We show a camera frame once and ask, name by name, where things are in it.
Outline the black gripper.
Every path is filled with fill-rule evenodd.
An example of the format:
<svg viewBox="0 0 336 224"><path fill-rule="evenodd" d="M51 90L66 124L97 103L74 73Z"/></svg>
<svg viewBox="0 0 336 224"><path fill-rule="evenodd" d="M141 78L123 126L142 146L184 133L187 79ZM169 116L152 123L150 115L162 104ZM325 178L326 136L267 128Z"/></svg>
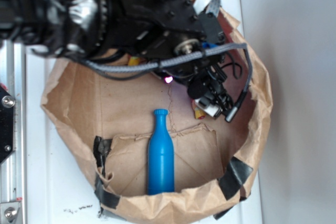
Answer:
<svg viewBox="0 0 336 224"><path fill-rule="evenodd" d="M200 50L201 43L223 44L225 36L217 21L217 11L196 11L191 0L136 0L137 14L150 26L137 38L137 55L160 61ZM234 109L213 103L226 103L226 90L214 79L197 79L187 88L198 108L214 119L234 118Z"/></svg>

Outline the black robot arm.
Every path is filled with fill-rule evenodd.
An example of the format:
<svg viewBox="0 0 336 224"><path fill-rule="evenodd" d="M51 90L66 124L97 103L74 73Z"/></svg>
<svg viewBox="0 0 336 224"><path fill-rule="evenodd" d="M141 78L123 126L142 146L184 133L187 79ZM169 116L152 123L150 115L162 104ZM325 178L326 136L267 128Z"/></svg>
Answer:
<svg viewBox="0 0 336 224"><path fill-rule="evenodd" d="M1 0L1 40L66 58L113 80L149 72L187 87L196 105L231 121L224 89L220 0Z"/></svg>

